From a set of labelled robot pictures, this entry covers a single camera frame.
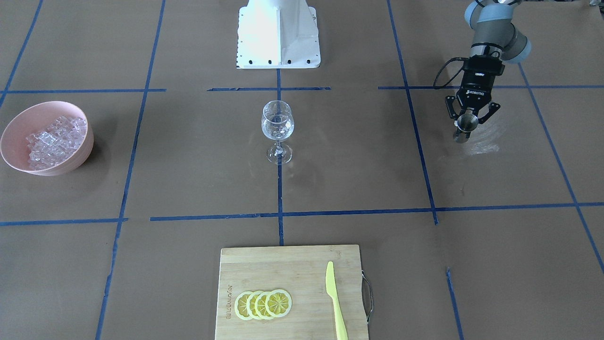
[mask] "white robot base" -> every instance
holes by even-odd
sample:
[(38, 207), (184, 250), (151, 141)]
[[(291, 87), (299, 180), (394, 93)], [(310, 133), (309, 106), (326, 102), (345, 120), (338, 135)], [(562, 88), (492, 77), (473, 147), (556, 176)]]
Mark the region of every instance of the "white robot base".
[(249, 0), (237, 34), (237, 68), (321, 65), (316, 10), (306, 0)]

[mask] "glass base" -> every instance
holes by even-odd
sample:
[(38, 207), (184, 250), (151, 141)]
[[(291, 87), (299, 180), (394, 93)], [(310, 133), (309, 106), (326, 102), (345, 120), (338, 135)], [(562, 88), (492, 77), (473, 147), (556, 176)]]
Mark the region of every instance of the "glass base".
[(281, 161), (281, 164), (285, 164), (292, 160), (292, 148), (285, 143), (281, 143), (281, 150), (279, 151), (277, 144), (273, 144), (266, 151), (266, 158), (273, 164), (279, 164), (279, 161)]

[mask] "cutting board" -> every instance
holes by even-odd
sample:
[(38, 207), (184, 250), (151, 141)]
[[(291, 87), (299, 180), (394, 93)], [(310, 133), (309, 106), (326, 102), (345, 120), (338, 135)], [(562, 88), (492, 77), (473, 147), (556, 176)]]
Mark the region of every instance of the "cutting board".
[[(325, 291), (333, 261), (338, 298), (349, 340), (368, 340), (357, 245), (223, 248), (216, 310), (216, 340), (336, 339), (332, 300)], [(292, 296), (286, 316), (241, 320), (235, 299), (246, 291), (285, 289)]]

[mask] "plastic knife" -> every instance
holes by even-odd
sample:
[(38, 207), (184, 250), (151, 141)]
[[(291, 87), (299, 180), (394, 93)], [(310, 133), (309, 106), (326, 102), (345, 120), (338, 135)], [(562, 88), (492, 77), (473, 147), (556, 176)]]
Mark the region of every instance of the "plastic knife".
[(336, 336), (338, 340), (348, 340), (348, 333), (346, 333), (346, 326), (344, 325), (342, 310), (339, 307), (338, 291), (336, 290), (336, 278), (333, 274), (332, 261), (327, 263), (327, 270), (325, 272), (325, 291), (329, 296), (331, 296), (333, 301), (333, 315), (336, 322)]

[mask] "water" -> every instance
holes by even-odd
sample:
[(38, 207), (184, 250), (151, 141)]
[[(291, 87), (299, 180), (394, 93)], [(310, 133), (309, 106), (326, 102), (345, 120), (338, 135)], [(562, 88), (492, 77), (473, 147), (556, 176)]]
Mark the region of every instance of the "water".
[(272, 140), (286, 140), (294, 132), (294, 123), (282, 114), (262, 119), (262, 132)]

